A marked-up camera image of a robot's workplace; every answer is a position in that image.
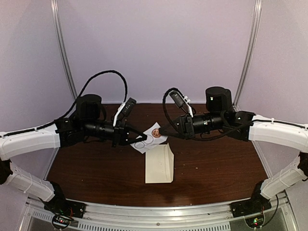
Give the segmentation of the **round brown wax seal sticker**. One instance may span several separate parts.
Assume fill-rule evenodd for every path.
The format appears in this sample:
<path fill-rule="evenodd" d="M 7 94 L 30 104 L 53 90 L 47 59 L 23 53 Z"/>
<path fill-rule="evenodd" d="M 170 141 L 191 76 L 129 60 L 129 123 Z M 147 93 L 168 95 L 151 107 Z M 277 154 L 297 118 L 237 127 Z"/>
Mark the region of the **round brown wax seal sticker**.
<path fill-rule="evenodd" d="M 160 138 L 161 137 L 161 134 L 159 133 L 159 128 L 155 128 L 152 130 L 152 136 L 154 138 Z"/>

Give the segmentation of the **sticker sheet with wax seal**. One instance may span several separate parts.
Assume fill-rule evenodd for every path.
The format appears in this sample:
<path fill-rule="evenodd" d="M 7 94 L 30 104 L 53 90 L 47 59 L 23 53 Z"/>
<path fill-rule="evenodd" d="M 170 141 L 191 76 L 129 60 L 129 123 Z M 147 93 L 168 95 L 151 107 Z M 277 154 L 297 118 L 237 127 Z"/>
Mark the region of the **sticker sheet with wax seal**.
<path fill-rule="evenodd" d="M 161 126 L 157 122 L 154 123 L 149 129 L 144 132 L 144 134 L 147 135 L 147 140 L 133 143 L 131 144 L 131 147 L 140 152 L 141 154 L 144 154 L 148 150 L 156 147 L 157 145 L 164 143 L 167 140 L 167 136 L 161 135 L 160 138 L 154 138 L 152 136 L 152 130 L 160 127 Z"/>

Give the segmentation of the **cream paper envelope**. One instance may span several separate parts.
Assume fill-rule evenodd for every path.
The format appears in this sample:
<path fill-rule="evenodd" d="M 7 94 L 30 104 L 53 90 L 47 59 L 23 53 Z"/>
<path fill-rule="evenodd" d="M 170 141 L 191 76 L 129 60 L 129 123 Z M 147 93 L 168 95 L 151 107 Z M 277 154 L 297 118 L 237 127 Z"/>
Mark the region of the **cream paper envelope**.
<path fill-rule="evenodd" d="M 172 183 L 174 154 L 169 144 L 160 144 L 145 153 L 145 183 Z"/>

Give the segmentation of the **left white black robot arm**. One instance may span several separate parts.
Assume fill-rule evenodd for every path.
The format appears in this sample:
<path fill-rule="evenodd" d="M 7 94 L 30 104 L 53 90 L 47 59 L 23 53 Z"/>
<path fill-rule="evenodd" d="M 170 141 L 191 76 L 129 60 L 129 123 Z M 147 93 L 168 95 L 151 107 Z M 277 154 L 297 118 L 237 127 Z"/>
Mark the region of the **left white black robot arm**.
<path fill-rule="evenodd" d="M 125 146 L 147 139 L 146 134 L 119 120 L 127 117 L 136 101 L 129 98 L 118 108 L 113 121 L 101 120 L 105 114 L 101 97 L 86 94 L 77 98 L 76 109 L 70 117 L 54 120 L 50 125 L 21 131 L 0 134 L 0 183 L 11 185 L 25 193 L 30 193 L 44 203 L 51 205 L 59 214 L 69 210 L 61 187 L 54 182 L 41 180 L 22 170 L 11 161 L 21 154 L 44 149 L 56 149 L 73 146 L 87 137 L 110 140 L 112 146 Z"/>

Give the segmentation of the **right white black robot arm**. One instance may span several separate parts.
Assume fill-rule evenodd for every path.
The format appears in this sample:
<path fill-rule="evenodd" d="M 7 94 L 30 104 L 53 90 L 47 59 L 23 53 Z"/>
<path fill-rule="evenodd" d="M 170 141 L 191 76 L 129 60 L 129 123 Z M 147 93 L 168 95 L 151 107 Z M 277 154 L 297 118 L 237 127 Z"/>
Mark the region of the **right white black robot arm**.
<path fill-rule="evenodd" d="M 206 113 L 197 114 L 188 97 L 179 89 L 168 89 L 162 99 L 169 124 L 161 127 L 164 136 L 194 141 L 213 141 L 225 136 L 240 141 L 263 141 L 299 151 L 287 167 L 271 178 L 259 182 L 247 200 L 247 209 L 257 212 L 271 198 L 299 181 L 308 179 L 308 127 L 266 118 L 247 111 L 236 111 L 231 91 L 223 87 L 205 90 Z"/>

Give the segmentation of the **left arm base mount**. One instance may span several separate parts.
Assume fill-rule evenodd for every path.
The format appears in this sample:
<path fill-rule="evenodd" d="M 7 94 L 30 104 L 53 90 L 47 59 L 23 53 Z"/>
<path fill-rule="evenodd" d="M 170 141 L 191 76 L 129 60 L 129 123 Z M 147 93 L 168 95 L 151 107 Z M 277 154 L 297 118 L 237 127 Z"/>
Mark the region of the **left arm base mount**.
<path fill-rule="evenodd" d="M 57 230 L 63 230 L 68 228 L 75 222 L 76 218 L 83 218 L 86 204 L 71 200 L 55 199 L 49 202 L 45 202 L 42 199 L 40 201 L 44 204 L 44 209 L 53 213 L 51 224 Z"/>

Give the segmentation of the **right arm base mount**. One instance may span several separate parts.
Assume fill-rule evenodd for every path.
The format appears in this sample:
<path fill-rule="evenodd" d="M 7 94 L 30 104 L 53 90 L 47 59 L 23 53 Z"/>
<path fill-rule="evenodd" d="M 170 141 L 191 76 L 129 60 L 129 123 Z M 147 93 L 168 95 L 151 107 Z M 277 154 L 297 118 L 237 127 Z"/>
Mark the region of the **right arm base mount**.
<path fill-rule="evenodd" d="M 258 229 L 266 224 L 264 211 L 271 209 L 269 201 L 260 192 L 253 192 L 249 199 L 231 203 L 231 212 L 234 218 L 245 217 L 249 228 Z"/>

